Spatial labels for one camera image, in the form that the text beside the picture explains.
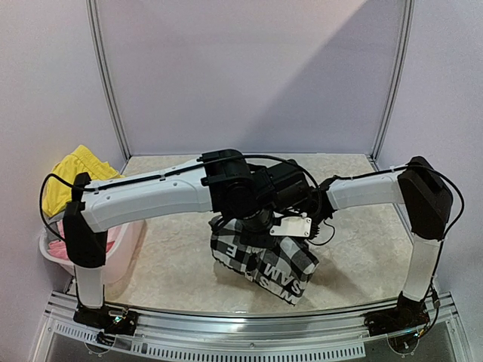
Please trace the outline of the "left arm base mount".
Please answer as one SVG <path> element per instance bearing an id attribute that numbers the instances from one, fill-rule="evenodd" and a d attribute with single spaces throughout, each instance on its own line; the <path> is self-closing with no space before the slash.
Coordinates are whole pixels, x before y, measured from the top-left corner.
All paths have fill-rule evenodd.
<path id="1" fill-rule="evenodd" d="M 73 320 L 77 324 L 102 330 L 105 334 L 133 336 L 139 316 L 137 312 L 126 307 L 103 305 L 101 308 L 88 308 L 79 305 Z"/>

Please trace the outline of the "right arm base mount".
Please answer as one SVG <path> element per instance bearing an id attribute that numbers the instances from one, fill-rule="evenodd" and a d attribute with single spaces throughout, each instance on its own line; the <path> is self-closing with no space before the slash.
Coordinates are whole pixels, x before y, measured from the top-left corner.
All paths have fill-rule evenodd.
<path id="1" fill-rule="evenodd" d="M 435 308 L 435 316 L 431 321 L 423 299 L 414 301 L 400 293 L 395 307 L 365 313 L 363 315 L 364 325 L 371 336 L 412 330 L 423 326 L 423 329 L 417 333 L 417 337 L 420 338 L 432 329 L 438 318 L 441 306 L 439 298 L 433 299 L 432 304 Z"/>

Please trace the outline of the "black white plaid shirt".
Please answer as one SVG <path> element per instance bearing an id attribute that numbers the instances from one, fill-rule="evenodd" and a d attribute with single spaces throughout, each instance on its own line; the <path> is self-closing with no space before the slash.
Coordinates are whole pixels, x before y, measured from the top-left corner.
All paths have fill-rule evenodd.
<path id="1" fill-rule="evenodd" d="M 269 248 L 249 246 L 251 237 L 238 220 L 215 230 L 219 220 L 215 216 L 209 222 L 213 258 L 287 304 L 296 305 L 319 265 L 309 245 L 282 236 L 274 238 L 275 244 Z"/>

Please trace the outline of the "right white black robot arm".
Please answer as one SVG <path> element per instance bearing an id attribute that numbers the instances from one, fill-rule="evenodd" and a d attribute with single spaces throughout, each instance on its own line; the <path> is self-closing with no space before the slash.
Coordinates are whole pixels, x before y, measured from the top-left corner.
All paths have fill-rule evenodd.
<path id="1" fill-rule="evenodd" d="M 422 156 L 391 169 L 356 176 L 332 176 L 314 191 L 317 226 L 339 210 L 378 204 L 398 204 L 405 211 L 412 251 L 401 295 L 422 302 L 441 259 L 449 230 L 462 216 L 465 201 L 457 186 Z"/>

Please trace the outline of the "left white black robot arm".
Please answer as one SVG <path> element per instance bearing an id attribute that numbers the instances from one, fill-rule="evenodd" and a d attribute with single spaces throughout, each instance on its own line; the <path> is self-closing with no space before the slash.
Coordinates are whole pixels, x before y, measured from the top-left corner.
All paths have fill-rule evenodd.
<path id="1" fill-rule="evenodd" d="M 78 302 L 104 306 L 108 231 L 118 225 L 181 213 L 217 214 L 211 226 L 221 236 L 235 230 L 234 259 L 272 249 L 283 238 L 307 238 L 321 207 L 314 177 L 295 160 L 245 155 L 234 149 L 207 152 L 170 169 L 123 179 L 93 180 L 79 173 L 68 185 L 63 231 L 77 280 Z"/>

